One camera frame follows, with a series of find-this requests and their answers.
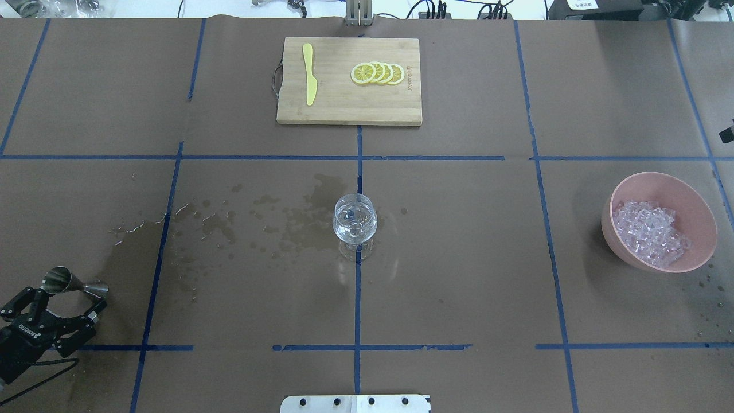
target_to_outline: white bracket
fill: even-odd
[[[346,0],[346,25],[371,26],[374,20],[372,0]]]
[[[280,413],[430,413],[428,395],[288,396]]]

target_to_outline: knife handle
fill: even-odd
[[[303,43],[303,60],[306,62],[306,76],[313,76],[311,70],[313,65],[313,47],[311,43]]]

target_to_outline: bowl of ice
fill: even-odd
[[[674,176],[641,172],[617,185],[602,211],[604,238],[633,267],[686,273],[716,249],[716,221],[701,195]]]

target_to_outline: knife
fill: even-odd
[[[313,77],[313,46],[303,43],[303,60],[306,62],[306,104],[311,106],[316,98],[316,89],[319,83]]]

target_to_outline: cutting board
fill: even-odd
[[[313,46],[316,99],[306,105],[303,43]],[[405,69],[398,85],[357,85],[352,68],[362,62],[397,63]],[[286,37],[278,123],[306,125],[420,126],[421,50],[418,39]]]

